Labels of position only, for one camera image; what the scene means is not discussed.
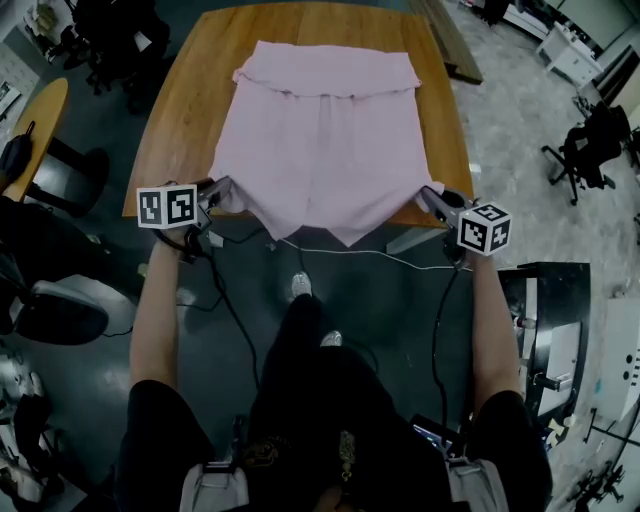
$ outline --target white cable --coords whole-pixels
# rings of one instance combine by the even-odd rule
[[[445,270],[445,269],[452,269],[453,267],[451,265],[448,266],[436,266],[436,267],[418,267],[417,265],[414,265],[413,263],[409,263],[408,261],[404,261],[401,260],[399,258],[395,258],[394,256],[391,256],[390,254],[386,254],[384,252],[380,252],[380,251],[328,251],[325,249],[303,249],[302,247],[298,247],[296,244],[289,242],[289,240],[286,240],[285,238],[283,238],[281,240],[281,242],[284,242],[287,245],[290,245],[291,247],[293,247],[294,249],[297,249],[299,251],[302,252],[316,252],[316,253],[323,253],[323,254],[378,254],[379,256],[384,256],[385,258],[389,258],[390,260],[393,260],[397,263],[402,263],[403,265],[406,265],[407,267],[411,267],[415,270]]]

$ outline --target concrete floor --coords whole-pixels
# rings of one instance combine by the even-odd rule
[[[405,7],[401,2],[384,6]],[[158,15],[171,25],[168,54],[178,51],[202,11],[219,7],[222,5],[204,0],[159,0]],[[544,72],[543,63],[532,52],[535,40],[504,24],[490,29],[453,2],[447,7],[485,77],[481,86],[452,82],[470,159],[475,164],[476,195],[497,201],[516,219],[513,242],[500,254],[499,264],[546,260],[589,261],[592,265],[591,339],[577,410],[580,419],[569,439],[550,454],[556,479],[552,508],[559,509],[569,484],[586,465],[597,462],[593,454],[599,438],[592,436],[594,440],[586,449],[581,438],[599,371],[604,301],[614,284],[627,278],[637,280],[640,275],[632,220],[638,211],[637,185],[623,155],[604,167],[618,185],[615,191],[581,190],[578,206],[569,206],[568,183],[549,186],[547,175],[555,168],[539,148],[560,145],[566,132],[582,119],[571,102],[575,89],[561,77]],[[107,239],[117,235],[130,249],[131,258],[145,261],[152,235],[141,233],[135,221],[122,219],[120,213],[149,112],[129,115],[118,87],[93,96],[84,82],[87,68],[62,72],[61,64],[56,63],[43,77],[43,83],[58,76],[66,76],[70,82],[59,138],[81,151],[100,146],[111,159],[103,195],[92,212],[76,223],[85,232]],[[67,171],[47,160],[37,181],[66,188],[60,176]],[[220,233],[235,238],[257,225],[249,219],[218,221]],[[354,249],[380,249],[400,232],[385,226]],[[340,249],[328,234],[317,230],[303,230],[300,240],[306,247]],[[270,242],[262,234],[218,255],[229,295],[256,343],[260,364],[286,308],[288,280],[299,269],[295,251]],[[446,263],[438,240],[404,253],[403,258],[425,266]],[[380,378],[401,414],[409,418],[421,413],[438,420],[440,399],[430,371],[430,335],[449,271],[417,272],[378,256],[313,254],[305,255],[304,261],[333,320],[348,336],[375,352]],[[100,283],[74,280],[109,311],[108,333],[131,326],[135,309],[124,297]],[[183,267],[180,287],[184,301],[209,305],[217,298],[208,270],[201,263]],[[452,423],[460,420],[468,385],[471,303],[470,282],[463,275],[449,297],[439,341],[438,361]],[[124,432],[129,336],[100,338],[70,348],[17,337],[8,341],[22,352],[25,364],[43,378],[53,402],[51,423],[64,431],[66,460],[91,481],[99,482],[115,461]],[[180,391],[222,451],[228,444],[234,415],[246,413],[254,397],[249,363],[245,342],[223,307],[213,314],[180,310]]]

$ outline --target pink cloth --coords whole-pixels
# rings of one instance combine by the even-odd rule
[[[425,185],[406,53],[259,41],[238,84],[209,176],[231,177],[222,207],[250,210],[278,240],[326,228],[350,246]]]

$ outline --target wooden board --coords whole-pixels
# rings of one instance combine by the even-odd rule
[[[20,177],[7,187],[4,196],[14,201],[22,201],[29,189],[33,178],[38,172],[53,134],[58,126],[60,115],[64,110],[69,92],[69,82],[66,78],[58,78],[47,85],[40,94],[33,98],[24,109],[20,119],[13,128],[13,135],[20,135],[27,131],[29,123],[35,121],[31,132],[31,160]]]
[[[484,81],[482,73],[441,0],[409,0],[409,7],[414,14],[429,20],[442,58],[454,66],[453,71],[447,67],[449,76],[470,84],[481,84]]]
[[[469,161],[453,93],[424,18],[375,7],[286,3],[235,7],[202,15],[176,58],[147,122],[123,215],[136,215],[136,189],[207,176],[235,91],[233,72],[258,40],[346,45],[408,52],[429,172],[473,197]],[[441,227],[411,201],[392,222]]]

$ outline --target black and white marker cube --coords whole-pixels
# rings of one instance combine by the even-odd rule
[[[138,226],[170,229],[198,221],[196,185],[138,189]]]
[[[511,214],[496,203],[475,206],[458,216],[458,245],[489,256],[509,245]]]

